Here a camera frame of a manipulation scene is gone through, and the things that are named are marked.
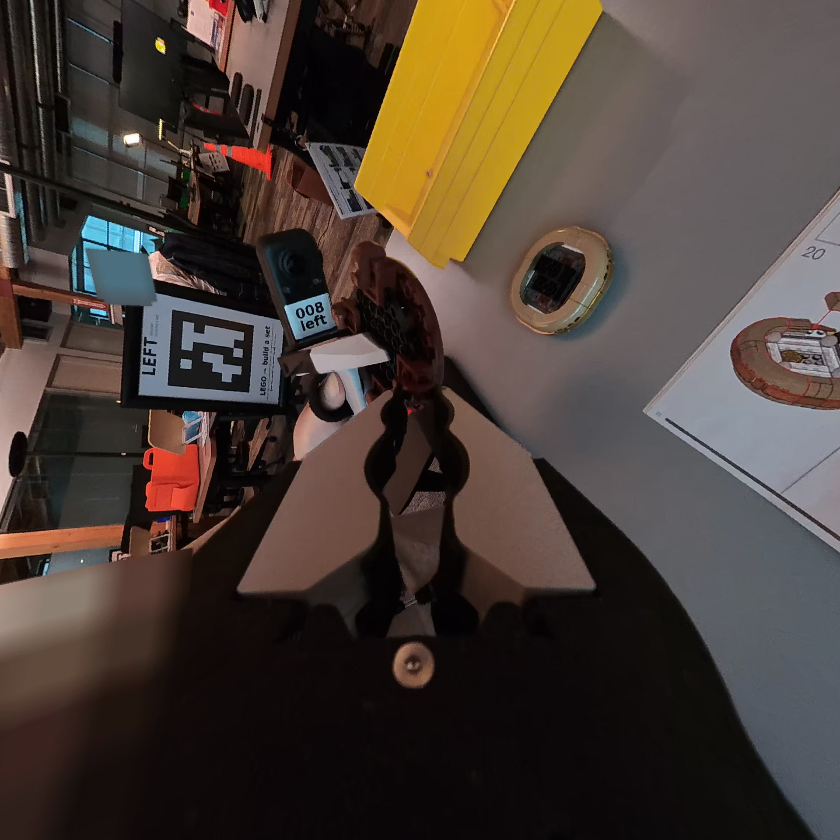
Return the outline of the round brown brick base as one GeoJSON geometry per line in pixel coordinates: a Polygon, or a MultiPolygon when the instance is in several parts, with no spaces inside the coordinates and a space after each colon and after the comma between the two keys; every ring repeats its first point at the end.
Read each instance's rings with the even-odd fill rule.
{"type": "Polygon", "coordinates": [[[333,303],[333,318],[341,333],[366,334],[387,355],[384,362],[364,366],[366,400],[395,388],[412,405],[425,402],[443,384],[445,352],[423,285],[372,241],[353,248],[350,267],[352,289],[333,303]]]}

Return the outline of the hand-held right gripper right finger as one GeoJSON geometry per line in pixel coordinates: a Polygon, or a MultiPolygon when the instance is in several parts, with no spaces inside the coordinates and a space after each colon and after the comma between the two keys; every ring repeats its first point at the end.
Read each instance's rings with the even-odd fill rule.
{"type": "Polygon", "coordinates": [[[472,634],[497,604],[592,595],[596,584],[530,453],[453,392],[435,404],[447,480],[435,632],[472,634]]]}

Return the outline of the open instruction booklet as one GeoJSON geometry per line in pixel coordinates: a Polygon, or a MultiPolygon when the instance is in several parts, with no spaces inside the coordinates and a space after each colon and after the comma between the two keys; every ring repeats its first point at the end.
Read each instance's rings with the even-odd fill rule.
{"type": "Polygon", "coordinates": [[[644,411],[838,550],[838,193],[644,411]]]}

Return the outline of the printed picture sheet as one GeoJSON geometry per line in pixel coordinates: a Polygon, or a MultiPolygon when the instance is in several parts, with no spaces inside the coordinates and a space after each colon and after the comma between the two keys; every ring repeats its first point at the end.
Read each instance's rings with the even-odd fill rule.
{"type": "Polygon", "coordinates": [[[355,189],[365,148],[346,143],[309,142],[307,151],[327,188],[334,209],[342,220],[377,214],[355,189]]]}

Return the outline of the wooden table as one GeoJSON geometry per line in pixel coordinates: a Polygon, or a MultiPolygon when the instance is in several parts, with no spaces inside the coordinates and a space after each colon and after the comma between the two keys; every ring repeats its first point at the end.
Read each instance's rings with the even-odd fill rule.
{"type": "Polygon", "coordinates": [[[303,8],[302,1],[268,2],[267,19],[245,23],[234,10],[230,23],[226,72],[243,75],[244,83],[261,91],[253,113],[253,145],[258,151],[270,146],[270,126],[262,117],[277,114],[287,73],[294,35],[303,8]]]}

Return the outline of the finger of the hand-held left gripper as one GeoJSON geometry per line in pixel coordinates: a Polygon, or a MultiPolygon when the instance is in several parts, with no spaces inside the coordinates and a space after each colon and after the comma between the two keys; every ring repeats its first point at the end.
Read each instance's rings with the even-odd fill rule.
{"type": "Polygon", "coordinates": [[[358,370],[389,362],[389,352],[369,333],[357,333],[313,345],[310,360],[320,374],[358,370]]]}

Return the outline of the yellow plastic box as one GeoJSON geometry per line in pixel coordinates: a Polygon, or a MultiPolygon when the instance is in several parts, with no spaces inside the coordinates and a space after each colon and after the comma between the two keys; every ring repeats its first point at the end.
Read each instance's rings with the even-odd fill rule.
{"type": "Polygon", "coordinates": [[[467,257],[602,13],[416,3],[355,188],[431,265],[467,257]]]}

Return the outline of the wooden beam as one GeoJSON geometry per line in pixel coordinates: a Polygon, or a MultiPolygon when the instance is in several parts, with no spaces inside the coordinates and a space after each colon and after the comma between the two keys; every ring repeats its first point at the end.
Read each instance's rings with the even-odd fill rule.
{"type": "Polygon", "coordinates": [[[122,524],[4,532],[1,534],[1,560],[114,548],[121,543],[122,534],[122,524]]]}

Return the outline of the black monitor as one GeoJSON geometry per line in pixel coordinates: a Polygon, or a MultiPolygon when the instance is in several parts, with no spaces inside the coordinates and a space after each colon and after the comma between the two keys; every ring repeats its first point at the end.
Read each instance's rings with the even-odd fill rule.
{"type": "Polygon", "coordinates": [[[121,5],[120,107],[151,123],[176,128],[184,89],[184,27],[167,22],[139,2],[121,5]]]}

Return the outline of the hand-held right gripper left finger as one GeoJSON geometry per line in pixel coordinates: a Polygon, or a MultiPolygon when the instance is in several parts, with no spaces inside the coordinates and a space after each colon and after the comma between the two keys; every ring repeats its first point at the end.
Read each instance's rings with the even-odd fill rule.
{"type": "Polygon", "coordinates": [[[364,466],[383,436],[382,410],[394,393],[379,396],[362,412],[318,441],[297,472],[255,551],[237,593],[276,597],[307,606],[330,604],[356,632],[355,619],[374,601],[373,570],[365,560],[385,550],[385,630],[405,607],[406,585],[386,530],[390,514],[366,479],[364,466]]]}

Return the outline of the grey desk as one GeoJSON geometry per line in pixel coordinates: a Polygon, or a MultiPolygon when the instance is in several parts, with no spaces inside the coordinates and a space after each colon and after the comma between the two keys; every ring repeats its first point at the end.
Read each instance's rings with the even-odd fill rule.
{"type": "Polygon", "coordinates": [[[838,2],[604,2],[464,262],[422,280],[493,417],[653,563],[783,793],[838,838],[838,554],[644,414],[838,188],[838,2]],[[555,338],[508,303],[578,224],[615,256],[555,338]]]}

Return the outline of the orange bag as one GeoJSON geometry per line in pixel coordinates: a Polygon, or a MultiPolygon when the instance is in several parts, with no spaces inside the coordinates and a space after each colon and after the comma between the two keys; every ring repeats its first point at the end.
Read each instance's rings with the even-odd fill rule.
{"type": "Polygon", "coordinates": [[[188,444],[183,455],[149,448],[143,467],[150,471],[145,487],[145,507],[156,511],[192,511],[200,485],[198,446],[188,444]]]}

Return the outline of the person's left hand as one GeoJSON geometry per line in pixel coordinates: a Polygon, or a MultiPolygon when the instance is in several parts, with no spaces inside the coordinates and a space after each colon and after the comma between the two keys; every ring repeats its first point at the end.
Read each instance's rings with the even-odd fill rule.
{"type": "Polygon", "coordinates": [[[293,457],[301,461],[354,416],[339,373],[317,375],[293,430],[293,457]]]}

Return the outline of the brown cardboard box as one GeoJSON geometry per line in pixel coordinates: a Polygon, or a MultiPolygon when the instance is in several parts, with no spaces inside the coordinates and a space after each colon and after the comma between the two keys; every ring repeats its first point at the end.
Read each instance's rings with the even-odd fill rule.
{"type": "Polygon", "coordinates": [[[300,196],[330,206],[332,197],[319,172],[293,156],[287,172],[288,185],[300,196]]]}

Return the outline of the orange traffic cone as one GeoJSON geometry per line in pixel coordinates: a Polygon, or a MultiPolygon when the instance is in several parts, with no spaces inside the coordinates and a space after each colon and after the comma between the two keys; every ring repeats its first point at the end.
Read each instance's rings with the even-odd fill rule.
{"type": "Polygon", "coordinates": [[[268,181],[272,180],[272,155],[271,151],[259,151],[255,148],[250,148],[242,145],[227,145],[215,143],[203,143],[203,148],[208,153],[218,153],[227,158],[236,161],[242,165],[246,165],[252,169],[261,172],[268,181]]]}

